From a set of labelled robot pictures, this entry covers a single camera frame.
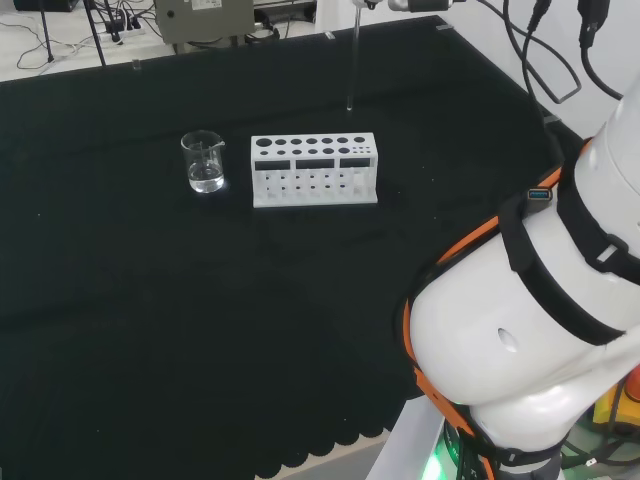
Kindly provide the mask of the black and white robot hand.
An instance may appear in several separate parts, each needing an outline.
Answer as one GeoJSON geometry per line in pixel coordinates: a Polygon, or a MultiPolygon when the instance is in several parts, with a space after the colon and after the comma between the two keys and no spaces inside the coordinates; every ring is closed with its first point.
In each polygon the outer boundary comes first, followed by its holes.
{"type": "Polygon", "coordinates": [[[397,12],[423,13],[447,11],[454,3],[464,0],[353,0],[357,8],[374,10],[378,4],[386,3],[390,10],[397,12]]]}

